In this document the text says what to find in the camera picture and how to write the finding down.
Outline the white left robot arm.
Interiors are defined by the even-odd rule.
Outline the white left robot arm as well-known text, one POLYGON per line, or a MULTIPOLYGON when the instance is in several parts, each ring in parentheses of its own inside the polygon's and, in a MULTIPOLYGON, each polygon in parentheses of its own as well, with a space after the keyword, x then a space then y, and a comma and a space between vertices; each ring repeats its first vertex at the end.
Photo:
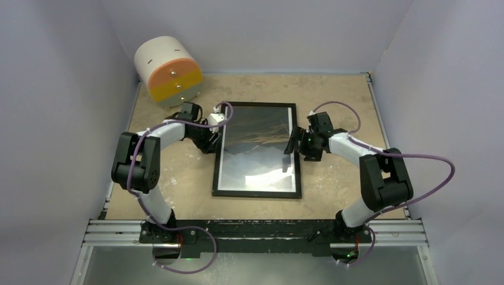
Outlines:
POLYGON ((118 138, 111 179, 137 200, 147 223, 155 225, 154 235, 163 243, 172 242, 180 228, 159 189, 161 151, 189 139, 202 153, 214 153, 219 129, 232 118, 232 114, 222 113, 222 105, 218 103, 204 118, 200 105, 186 102, 161 123, 140 132, 123 132, 118 138))

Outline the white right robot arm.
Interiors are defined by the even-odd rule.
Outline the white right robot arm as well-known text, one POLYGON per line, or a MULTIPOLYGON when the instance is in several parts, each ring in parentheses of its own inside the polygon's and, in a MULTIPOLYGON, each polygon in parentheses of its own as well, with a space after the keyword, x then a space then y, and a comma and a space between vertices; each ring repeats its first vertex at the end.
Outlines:
POLYGON ((360 171, 360 197, 335 216, 333 232, 338 240, 349 241, 375 214, 412 199, 413 187, 398 149, 372 150, 353 141, 348 131, 333 127, 326 112, 307 119, 308 128, 296 126, 291 131, 285 154, 296 152, 310 162, 321 161, 323 153, 335 154, 360 171))

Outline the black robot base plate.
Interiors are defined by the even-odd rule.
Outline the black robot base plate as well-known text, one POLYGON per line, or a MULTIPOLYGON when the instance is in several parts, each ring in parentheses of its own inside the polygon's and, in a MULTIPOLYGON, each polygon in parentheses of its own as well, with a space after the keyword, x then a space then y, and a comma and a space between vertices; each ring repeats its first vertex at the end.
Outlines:
POLYGON ((336 235, 334 220, 182 220, 179 231, 141 223, 138 241, 157 248, 173 245, 182 258, 202 253, 311 254, 314 257, 353 258, 358 246, 372 241, 360 228, 336 235))

